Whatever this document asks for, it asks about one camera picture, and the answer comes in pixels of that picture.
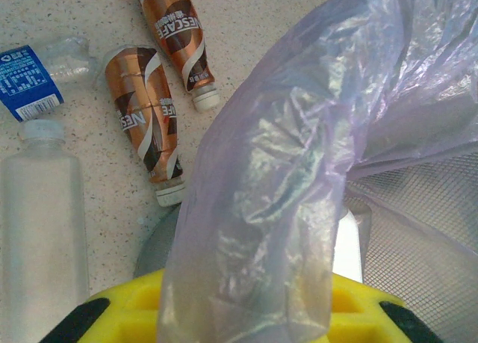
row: gray mesh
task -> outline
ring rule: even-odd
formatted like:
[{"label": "gray mesh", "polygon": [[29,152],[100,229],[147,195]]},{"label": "gray mesh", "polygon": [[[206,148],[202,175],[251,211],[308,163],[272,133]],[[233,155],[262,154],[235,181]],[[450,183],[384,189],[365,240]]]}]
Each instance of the gray mesh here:
[{"label": "gray mesh", "polygon": [[365,282],[403,298],[446,342],[478,342],[478,154],[350,182],[372,210]]}]

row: granite surface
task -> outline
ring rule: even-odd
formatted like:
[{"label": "granite surface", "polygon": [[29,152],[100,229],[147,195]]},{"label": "granite surface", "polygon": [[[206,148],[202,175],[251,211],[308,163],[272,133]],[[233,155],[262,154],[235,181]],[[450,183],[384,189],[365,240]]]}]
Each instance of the granite surface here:
[{"label": "granite surface", "polygon": [[[205,29],[209,65],[223,103],[265,52],[299,19],[325,0],[193,0]],[[124,44],[149,44],[138,0],[0,0],[0,47],[53,34],[88,37],[93,55]],[[180,160],[190,175],[201,138],[220,107],[197,113],[166,59],[176,105]],[[161,209],[146,169],[122,133],[106,87],[70,93],[46,117],[66,126],[66,149],[84,166],[91,293],[132,278],[142,243],[168,210]],[[19,124],[1,124],[0,159],[21,147]]]}]

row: blue bottle label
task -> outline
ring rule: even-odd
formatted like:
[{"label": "blue bottle label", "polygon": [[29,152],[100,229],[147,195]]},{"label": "blue bottle label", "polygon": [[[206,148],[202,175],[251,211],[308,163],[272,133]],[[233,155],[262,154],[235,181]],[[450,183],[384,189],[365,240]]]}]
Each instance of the blue bottle label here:
[{"label": "blue bottle label", "polygon": [[33,119],[64,103],[30,46],[0,53],[0,101],[18,121]]}]

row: white bottle cap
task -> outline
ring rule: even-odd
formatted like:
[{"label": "white bottle cap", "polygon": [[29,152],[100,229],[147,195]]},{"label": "white bottle cap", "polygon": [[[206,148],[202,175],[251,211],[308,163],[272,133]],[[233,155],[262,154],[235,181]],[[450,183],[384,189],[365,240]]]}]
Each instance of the white bottle cap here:
[{"label": "white bottle cap", "polygon": [[172,188],[165,188],[156,191],[156,199],[158,199],[159,206],[168,207],[181,203],[184,199],[186,184],[182,182],[180,185]]},{"label": "white bottle cap", "polygon": [[63,125],[54,120],[31,120],[23,124],[23,140],[58,139],[65,140]]},{"label": "white bottle cap", "polygon": [[193,98],[193,103],[199,113],[204,113],[217,107],[220,103],[220,97],[217,90],[213,89]]}]

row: empty water bottle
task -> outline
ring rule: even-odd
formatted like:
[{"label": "empty water bottle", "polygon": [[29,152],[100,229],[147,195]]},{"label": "empty water bottle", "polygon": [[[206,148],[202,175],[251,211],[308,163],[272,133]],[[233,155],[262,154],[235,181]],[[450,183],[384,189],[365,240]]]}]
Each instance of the empty water bottle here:
[{"label": "empty water bottle", "polygon": [[4,343],[38,343],[89,294],[80,162],[60,123],[29,121],[23,138],[0,169]]},{"label": "empty water bottle", "polygon": [[8,112],[26,121],[62,104],[63,95],[80,83],[93,83],[96,64],[83,37],[56,37],[0,52],[0,123]]}]

